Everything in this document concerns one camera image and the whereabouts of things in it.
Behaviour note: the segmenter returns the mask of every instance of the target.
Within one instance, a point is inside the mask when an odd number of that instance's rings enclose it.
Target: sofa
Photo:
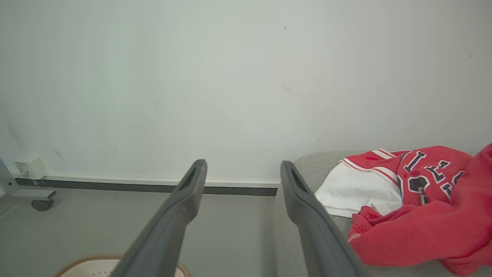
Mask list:
[[[350,155],[366,151],[329,151],[318,152],[304,156],[294,162],[299,173],[314,193],[328,176],[328,173],[338,165],[339,161]],[[301,239],[297,226],[290,220],[285,208],[282,186],[277,191],[274,211],[274,236],[277,273],[279,277],[307,277]],[[332,216],[343,235],[348,236],[352,220],[346,217]],[[437,260],[429,261],[412,267],[374,267],[365,266],[371,277],[452,277]],[[482,266],[473,277],[492,276],[492,267]]]

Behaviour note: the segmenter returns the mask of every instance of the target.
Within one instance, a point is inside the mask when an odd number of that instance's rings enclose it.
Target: black caster wheel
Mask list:
[[[53,206],[53,202],[55,200],[51,199],[50,201],[42,201],[42,200],[33,200],[31,202],[31,207],[33,207],[34,209],[38,210],[38,211],[45,211],[49,208],[51,208],[51,206]]]

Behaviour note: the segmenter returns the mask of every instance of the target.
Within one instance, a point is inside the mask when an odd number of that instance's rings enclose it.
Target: gray floor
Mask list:
[[[168,193],[57,189],[55,204],[0,200],[0,276],[52,277],[90,254],[125,252]],[[203,195],[180,260],[193,277],[275,277],[268,196]]]

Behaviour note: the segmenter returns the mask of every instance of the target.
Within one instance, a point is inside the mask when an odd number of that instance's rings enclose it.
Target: power plug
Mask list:
[[[39,157],[33,157],[24,161],[15,161],[14,163],[21,172],[21,176],[24,174],[24,178],[26,179],[39,180],[48,175],[48,169]]]

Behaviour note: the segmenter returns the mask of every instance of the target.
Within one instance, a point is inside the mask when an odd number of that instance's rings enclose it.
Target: black baseboard strip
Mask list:
[[[73,181],[29,180],[16,179],[21,186],[73,188],[73,189],[99,189],[118,191],[142,191],[142,192],[172,192],[175,186],[161,185],[136,185],[136,184],[108,184]],[[237,188],[237,187],[205,187],[204,194],[230,194],[230,195],[254,195],[275,196],[276,188]]]

